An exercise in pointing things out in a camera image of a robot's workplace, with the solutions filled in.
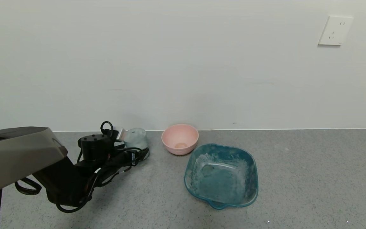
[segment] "electrical outlet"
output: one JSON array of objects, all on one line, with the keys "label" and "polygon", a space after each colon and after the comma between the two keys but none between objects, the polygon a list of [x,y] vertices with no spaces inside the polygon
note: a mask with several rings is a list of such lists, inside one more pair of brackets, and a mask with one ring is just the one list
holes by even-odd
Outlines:
[{"label": "electrical outlet", "polygon": [[353,17],[330,16],[327,19],[324,31],[318,41],[319,45],[342,45],[348,30],[353,23]]}]

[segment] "clear plastic cup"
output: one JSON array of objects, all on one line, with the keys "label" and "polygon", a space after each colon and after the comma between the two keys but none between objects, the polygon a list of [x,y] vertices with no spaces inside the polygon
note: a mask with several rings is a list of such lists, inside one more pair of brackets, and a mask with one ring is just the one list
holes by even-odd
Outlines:
[{"label": "clear plastic cup", "polygon": [[[146,149],[148,148],[148,139],[146,138],[146,131],[142,128],[134,128],[130,129],[125,133],[124,136],[124,144],[125,147],[135,147],[139,149]],[[145,159],[147,159],[149,156],[149,151],[145,155]]]}]

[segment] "gray floor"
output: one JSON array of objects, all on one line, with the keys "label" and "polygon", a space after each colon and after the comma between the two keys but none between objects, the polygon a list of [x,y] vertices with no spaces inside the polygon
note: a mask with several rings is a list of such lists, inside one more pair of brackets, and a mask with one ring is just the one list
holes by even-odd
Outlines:
[{"label": "gray floor", "polygon": [[[77,139],[57,137],[74,162]],[[3,190],[0,228],[366,228],[366,129],[202,131],[199,144],[248,150],[255,158],[259,196],[245,208],[214,210],[183,183],[189,156],[168,153],[161,132],[148,132],[151,156],[121,174],[71,214],[46,198]]]}]

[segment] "teal plastic basin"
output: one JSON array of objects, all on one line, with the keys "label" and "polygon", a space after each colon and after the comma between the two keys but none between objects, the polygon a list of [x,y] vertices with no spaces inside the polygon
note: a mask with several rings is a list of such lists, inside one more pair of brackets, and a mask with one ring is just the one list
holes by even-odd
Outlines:
[{"label": "teal plastic basin", "polygon": [[190,194],[218,210],[249,206],[258,196],[255,160],[249,152],[235,147],[205,144],[196,148],[184,183]]}]

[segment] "black wire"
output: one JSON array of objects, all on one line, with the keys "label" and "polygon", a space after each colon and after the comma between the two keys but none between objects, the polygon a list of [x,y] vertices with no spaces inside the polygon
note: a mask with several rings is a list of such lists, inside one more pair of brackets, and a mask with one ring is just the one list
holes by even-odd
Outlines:
[{"label": "black wire", "polygon": [[32,181],[31,179],[29,179],[27,177],[22,178],[21,181],[23,181],[26,184],[35,188],[35,189],[29,189],[29,188],[22,187],[21,185],[19,185],[19,183],[17,181],[15,181],[16,190],[18,190],[18,192],[20,192],[22,194],[37,195],[37,194],[39,194],[40,190],[42,190],[42,186],[40,186],[38,183],[36,183],[35,181]]},{"label": "black wire", "polygon": [[104,126],[104,124],[106,124],[106,123],[108,123],[109,124],[109,126],[111,127],[111,133],[110,133],[110,135],[109,135],[109,138],[110,139],[112,139],[112,133],[114,132],[114,127],[112,126],[112,124],[109,122],[109,121],[104,121],[102,124],[101,124],[101,126],[100,126],[100,130],[101,130],[101,132],[104,134],[104,132],[103,132],[103,126]]}]

